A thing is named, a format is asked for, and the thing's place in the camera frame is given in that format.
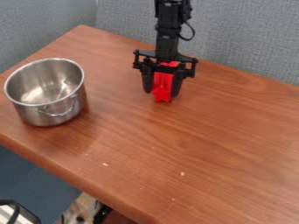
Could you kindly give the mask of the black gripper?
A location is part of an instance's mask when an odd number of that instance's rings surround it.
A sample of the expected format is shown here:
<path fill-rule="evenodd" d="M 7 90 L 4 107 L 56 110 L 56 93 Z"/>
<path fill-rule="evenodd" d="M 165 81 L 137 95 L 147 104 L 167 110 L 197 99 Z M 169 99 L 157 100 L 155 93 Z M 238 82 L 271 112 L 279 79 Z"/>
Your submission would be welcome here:
<path fill-rule="evenodd" d="M 155 83 L 155 72 L 173 74 L 171 97 L 181 93 L 183 80 L 195 76 L 198 60 L 179 53 L 182 27 L 157 26 L 157 43 L 154 50 L 134 51 L 134 68 L 142 72 L 143 88 L 151 93 Z"/>

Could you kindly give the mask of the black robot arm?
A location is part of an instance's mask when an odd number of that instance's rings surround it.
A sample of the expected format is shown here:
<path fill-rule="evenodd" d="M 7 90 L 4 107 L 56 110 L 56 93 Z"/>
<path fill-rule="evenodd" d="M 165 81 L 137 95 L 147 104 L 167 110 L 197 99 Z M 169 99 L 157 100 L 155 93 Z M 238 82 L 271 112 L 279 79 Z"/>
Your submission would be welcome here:
<path fill-rule="evenodd" d="M 182 35 L 183 25 L 195 33 L 189 23 L 193 6 L 191 0 L 154 0 L 154 7 L 155 49 L 134 51 L 134 68 L 142 73 L 145 91 L 153 93 L 158 101 L 169 102 L 179 95 L 183 80 L 197 74 L 199 60 L 179 53 L 179 39 L 193 40 Z"/>

